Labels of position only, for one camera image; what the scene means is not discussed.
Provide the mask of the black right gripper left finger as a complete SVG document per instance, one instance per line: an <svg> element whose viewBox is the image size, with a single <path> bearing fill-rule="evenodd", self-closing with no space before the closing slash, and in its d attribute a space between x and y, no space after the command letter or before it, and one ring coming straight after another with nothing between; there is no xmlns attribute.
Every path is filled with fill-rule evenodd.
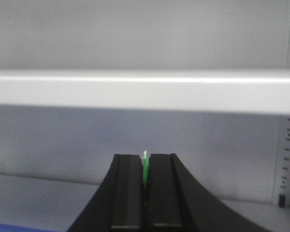
<svg viewBox="0 0 290 232"><path fill-rule="evenodd" d="M141 232L143 166L138 155L115 154L96 193L69 227L70 232Z"/></svg>

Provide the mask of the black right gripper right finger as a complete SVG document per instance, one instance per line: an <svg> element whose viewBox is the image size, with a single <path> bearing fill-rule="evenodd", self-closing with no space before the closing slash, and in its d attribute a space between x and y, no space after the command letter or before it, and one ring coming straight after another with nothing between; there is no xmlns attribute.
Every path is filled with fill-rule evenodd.
<svg viewBox="0 0 290 232"><path fill-rule="evenodd" d="M264 232L201 185L176 154L149 158L150 232Z"/></svg>

